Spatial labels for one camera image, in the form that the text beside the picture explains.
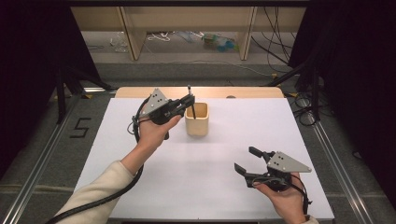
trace square cup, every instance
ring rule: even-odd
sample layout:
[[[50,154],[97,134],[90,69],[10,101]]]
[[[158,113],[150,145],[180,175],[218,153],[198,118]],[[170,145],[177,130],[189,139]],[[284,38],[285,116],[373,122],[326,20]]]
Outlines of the square cup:
[[[209,106],[207,103],[195,103],[194,109],[196,119],[194,119],[194,115],[192,114],[191,106],[184,113],[187,134],[205,136],[209,131]]]

